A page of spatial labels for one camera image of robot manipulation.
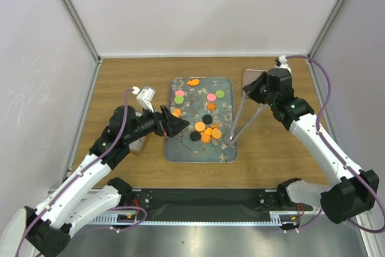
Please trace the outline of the pink round cookie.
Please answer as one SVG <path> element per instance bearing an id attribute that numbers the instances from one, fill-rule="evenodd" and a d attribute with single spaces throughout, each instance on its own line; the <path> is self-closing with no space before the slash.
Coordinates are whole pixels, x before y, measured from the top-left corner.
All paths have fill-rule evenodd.
<path id="1" fill-rule="evenodd" d="M 216 95 L 214 94 L 214 93 L 209 93 L 208 95 L 207 95 L 207 100 L 209 101 L 209 102 L 215 102 L 215 100 L 216 100 Z"/>
<path id="2" fill-rule="evenodd" d="M 183 90 L 178 90 L 175 92 L 175 96 L 184 96 L 185 92 Z"/>

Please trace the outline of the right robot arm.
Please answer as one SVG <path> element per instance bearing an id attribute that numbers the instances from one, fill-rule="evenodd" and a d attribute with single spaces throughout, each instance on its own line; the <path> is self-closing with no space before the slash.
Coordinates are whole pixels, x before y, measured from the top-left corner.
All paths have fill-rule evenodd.
<path id="1" fill-rule="evenodd" d="M 297 137 L 325 173 L 329 187 L 293 178 L 279 184 L 278 206 L 290 210 L 298 203 L 324 211 L 335 224 L 342 223 L 374 207 L 379 177 L 364 171 L 335 141 L 316 125 L 313 108 L 294 95 L 289 69 L 273 68 L 243 86 L 251 100 L 268 107 L 274 118 Z"/>

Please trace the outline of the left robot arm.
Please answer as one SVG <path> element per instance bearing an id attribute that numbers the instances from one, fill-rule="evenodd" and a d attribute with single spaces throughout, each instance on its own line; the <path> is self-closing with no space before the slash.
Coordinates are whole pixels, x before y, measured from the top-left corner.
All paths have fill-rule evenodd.
<path id="1" fill-rule="evenodd" d="M 120 178 L 110 180 L 85 203 L 81 199 L 130 153 L 131 143 L 149 134 L 174 137 L 188 126 L 189 121 L 164 105 L 160 111 L 143 110 L 140 116 L 129 105 L 116 108 L 79 167 L 46 200 L 13 217 L 1 237 L 1 256 L 18 256 L 24 241 L 43 256 L 58 256 L 93 218 L 116 207 L 128 208 L 132 188 Z"/>

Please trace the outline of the plain orange round cookie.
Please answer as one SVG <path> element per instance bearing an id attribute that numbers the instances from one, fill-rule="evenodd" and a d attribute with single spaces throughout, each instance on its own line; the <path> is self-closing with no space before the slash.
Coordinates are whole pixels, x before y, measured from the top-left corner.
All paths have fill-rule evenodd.
<path id="1" fill-rule="evenodd" d="M 179 108 L 176 108 L 176 109 L 174 110 L 174 112 L 175 112 L 178 116 L 181 116 L 181 114 L 182 114 L 182 112 L 181 112 L 181 110 L 180 110 Z"/>

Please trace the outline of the rose gold tin lid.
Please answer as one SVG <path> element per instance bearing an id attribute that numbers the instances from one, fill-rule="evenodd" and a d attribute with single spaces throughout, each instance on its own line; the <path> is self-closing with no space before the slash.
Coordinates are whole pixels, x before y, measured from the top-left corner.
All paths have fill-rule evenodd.
<path id="1" fill-rule="evenodd" d="M 242 71 L 242 84 L 241 87 L 245 87 L 246 85 L 251 84 L 255 80 L 258 79 L 258 77 L 261 76 L 266 72 L 266 70 L 263 69 L 244 69 Z"/>

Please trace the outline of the green round cookie left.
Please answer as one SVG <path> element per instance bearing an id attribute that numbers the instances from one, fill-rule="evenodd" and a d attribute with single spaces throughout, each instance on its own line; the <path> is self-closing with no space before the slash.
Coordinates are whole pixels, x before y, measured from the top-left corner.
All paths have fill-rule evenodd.
<path id="1" fill-rule="evenodd" d="M 176 104 L 182 104 L 184 102 L 184 96 L 182 95 L 177 95 L 174 97 L 174 102 Z"/>

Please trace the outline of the green round cookie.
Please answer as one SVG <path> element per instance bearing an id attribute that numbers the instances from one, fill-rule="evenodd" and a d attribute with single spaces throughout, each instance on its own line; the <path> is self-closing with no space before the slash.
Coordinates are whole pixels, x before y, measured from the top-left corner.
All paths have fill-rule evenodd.
<path id="1" fill-rule="evenodd" d="M 225 92 L 222 91 L 222 90 L 217 90 L 217 91 L 215 92 L 215 95 L 216 95 L 217 98 L 221 99 L 221 98 L 224 97 Z"/>
<path id="2" fill-rule="evenodd" d="M 174 102 L 176 104 L 182 104 L 184 102 L 184 96 L 182 95 L 177 95 L 174 97 Z"/>

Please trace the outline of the black sandwich cookie lower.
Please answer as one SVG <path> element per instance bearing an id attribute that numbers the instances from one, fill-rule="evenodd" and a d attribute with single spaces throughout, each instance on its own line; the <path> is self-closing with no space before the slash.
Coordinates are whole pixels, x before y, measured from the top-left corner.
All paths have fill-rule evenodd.
<path id="1" fill-rule="evenodd" d="M 199 141 L 201 139 L 201 133 L 193 131 L 189 135 L 191 141 Z"/>

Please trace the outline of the black sandwich cookie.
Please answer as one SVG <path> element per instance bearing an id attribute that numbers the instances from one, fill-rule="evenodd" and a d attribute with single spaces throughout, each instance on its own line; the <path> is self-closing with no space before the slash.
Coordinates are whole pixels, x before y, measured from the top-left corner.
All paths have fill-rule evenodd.
<path id="1" fill-rule="evenodd" d="M 199 141 L 201 139 L 201 133 L 193 131 L 189 135 L 191 141 Z"/>
<path id="2" fill-rule="evenodd" d="M 202 122 L 205 124 L 211 124 L 213 122 L 213 117 L 210 114 L 205 114 L 202 117 Z"/>

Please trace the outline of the orange embossed biscuit centre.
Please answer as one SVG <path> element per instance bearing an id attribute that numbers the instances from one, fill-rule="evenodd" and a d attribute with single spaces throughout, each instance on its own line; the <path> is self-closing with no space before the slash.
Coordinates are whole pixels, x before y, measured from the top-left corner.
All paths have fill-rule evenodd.
<path id="1" fill-rule="evenodd" d="M 197 122 L 194 125 L 194 128 L 198 132 L 203 132 L 206 129 L 206 124 L 204 122 Z"/>

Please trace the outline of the green round cookie right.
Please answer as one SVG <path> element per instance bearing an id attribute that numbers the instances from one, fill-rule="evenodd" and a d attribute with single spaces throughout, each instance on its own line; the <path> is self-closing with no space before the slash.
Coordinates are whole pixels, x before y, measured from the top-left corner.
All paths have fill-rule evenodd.
<path id="1" fill-rule="evenodd" d="M 224 97 L 225 92 L 222 91 L 222 90 L 217 90 L 217 91 L 215 92 L 215 95 L 216 95 L 217 98 L 221 99 L 221 98 Z"/>

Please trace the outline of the black sandwich cookie upper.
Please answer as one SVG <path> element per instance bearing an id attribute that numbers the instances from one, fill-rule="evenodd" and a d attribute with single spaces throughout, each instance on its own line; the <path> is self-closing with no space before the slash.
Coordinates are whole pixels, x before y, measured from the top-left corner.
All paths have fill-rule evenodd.
<path id="1" fill-rule="evenodd" d="M 211 124 L 213 122 L 213 117 L 210 114 L 205 114 L 202 117 L 202 122 L 205 124 Z"/>

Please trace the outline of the orange swirl cookie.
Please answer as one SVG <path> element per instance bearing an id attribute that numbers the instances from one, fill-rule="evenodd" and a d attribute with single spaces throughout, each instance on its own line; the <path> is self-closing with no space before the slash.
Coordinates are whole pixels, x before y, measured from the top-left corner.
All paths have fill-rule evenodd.
<path id="1" fill-rule="evenodd" d="M 211 141 L 211 136 L 208 134 L 202 134 L 201 141 L 203 143 L 209 143 Z"/>

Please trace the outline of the blue floral serving tray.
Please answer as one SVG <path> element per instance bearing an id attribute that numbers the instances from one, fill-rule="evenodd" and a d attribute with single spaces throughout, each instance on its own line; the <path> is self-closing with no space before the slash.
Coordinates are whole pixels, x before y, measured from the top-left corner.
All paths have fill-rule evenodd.
<path id="1" fill-rule="evenodd" d="M 187 85 L 190 79 L 199 79 L 197 86 Z M 175 92 L 183 90 L 185 92 L 184 102 L 176 104 L 174 102 Z M 217 90 L 225 92 L 223 98 L 216 98 L 216 109 L 209 111 L 207 100 L 209 93 Z M 229 78 L 222 76 L 215 77 L 177 77 L 170 83 L 169 107 L 171 112 L 179 108 L 182 112 L 180 118 L 189 121 L 189 126 L 181 131 L 177 136 L 169 138 L 165 143 L 165 157 L 172 163 L 232 163 L 238 157 L 237 144 L 230 144 L 228 139 L 230 129 L 235 118 L 235 101 L 233 95 L 233 85 Z M 220 139 L 211 137 L 209 143 L 191 141 L 190 133 L 196 131 L 194 125 L 202 122 L 202 117 L 210 114 L 213 123 L 220 124 L 222 136 Z"/>

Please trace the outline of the orange flower cookie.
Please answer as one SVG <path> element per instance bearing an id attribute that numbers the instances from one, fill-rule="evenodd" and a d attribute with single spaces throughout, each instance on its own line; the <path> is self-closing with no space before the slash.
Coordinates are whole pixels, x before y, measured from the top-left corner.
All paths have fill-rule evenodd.
<path id="1" fill-rule="evenodd" d="M 211 136 L 212 128 L 206 128 L 203 133 L 206 134 L 206 135 Z"/>

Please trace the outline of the orange chocolate chip cookie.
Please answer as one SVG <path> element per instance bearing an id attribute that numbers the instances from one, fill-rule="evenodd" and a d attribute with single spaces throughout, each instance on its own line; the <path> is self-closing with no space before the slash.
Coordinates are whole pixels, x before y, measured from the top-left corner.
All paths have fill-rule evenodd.
<path id="1" fill-rule="evenodd" d="M 214 111 L 216 109 L 216 107 L 217 107 L 216 104 L 213 102 L 207 104 L 207 109 L 209 111 Z"/>

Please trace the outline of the rose gold cookie tin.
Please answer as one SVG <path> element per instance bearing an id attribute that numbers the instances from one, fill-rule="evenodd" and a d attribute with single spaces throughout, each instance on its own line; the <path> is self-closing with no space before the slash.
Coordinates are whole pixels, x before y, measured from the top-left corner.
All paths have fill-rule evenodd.
<path id="1" fill-rule="evenodd" d="M 131 125 L 132 126 L 135 126 L 137 123 L 138 123 L 138 119 L 142 116 L 142 113 L 139 112 L 139 111 L 136 111 L 135 112 L 135 118 L 131 121 Z M 130 148 L 130 152 L 134 155 L 141 155 L 143 154 L 146 146 L 147 146 L 147 142 L 148 142 L 148 138 L 147 137 L 141 137 L 137 140 L 135 140 L 134 142 L 132 142 L 130 145 L 129 145 L 129 148 Z"/>

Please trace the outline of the orange fish cookie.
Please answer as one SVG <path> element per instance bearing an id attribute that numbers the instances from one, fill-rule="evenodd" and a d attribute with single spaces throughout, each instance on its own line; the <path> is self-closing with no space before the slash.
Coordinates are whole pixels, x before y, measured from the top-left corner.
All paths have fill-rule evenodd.
<path id="1" fill-rule="evenodd" d="M 199 79 L 190 79 L 188 82 L 187 82 L 187 85 L 190 85 L 190 86 L 197 86 L 199 85 L 200 83 L 200 80 Z"/>

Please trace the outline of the orange sandwich biscuit right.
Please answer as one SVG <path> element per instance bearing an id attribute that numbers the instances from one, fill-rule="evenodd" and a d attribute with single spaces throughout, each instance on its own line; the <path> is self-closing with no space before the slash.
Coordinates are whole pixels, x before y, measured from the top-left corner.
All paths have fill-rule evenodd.
<path id="1" fill-rule="evenodd" d="M 220 139 L 222 136 L 222 132 L 219 128 L 212 128 L 211 137 L 214 139 Z"/>

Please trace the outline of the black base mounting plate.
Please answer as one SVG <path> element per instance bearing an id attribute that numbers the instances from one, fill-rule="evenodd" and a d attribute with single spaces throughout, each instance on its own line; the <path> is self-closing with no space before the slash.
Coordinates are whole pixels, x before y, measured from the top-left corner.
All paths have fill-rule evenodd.
<path id="1" fill-rule="evenodd" d="M 160 215 L 252 216 L 256 212 L 287 211 L 276 190 L 261 188 L 150 188 L 136 189 L 132 199 L 156 217 Z"/>

